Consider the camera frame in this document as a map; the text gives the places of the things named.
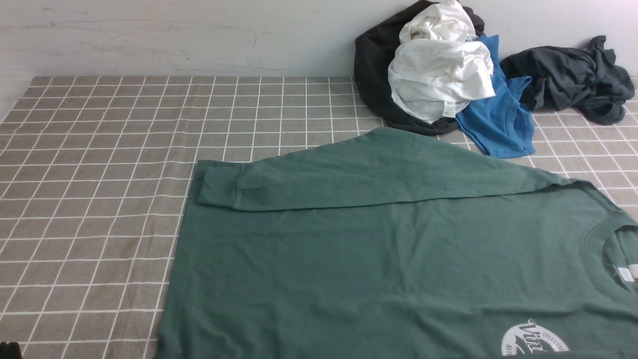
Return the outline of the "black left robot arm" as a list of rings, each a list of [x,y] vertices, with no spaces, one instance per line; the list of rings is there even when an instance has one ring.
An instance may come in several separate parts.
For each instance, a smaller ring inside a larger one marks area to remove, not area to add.
[[[19,343],[1,342],[0,359],[22,359],[22,350]]]

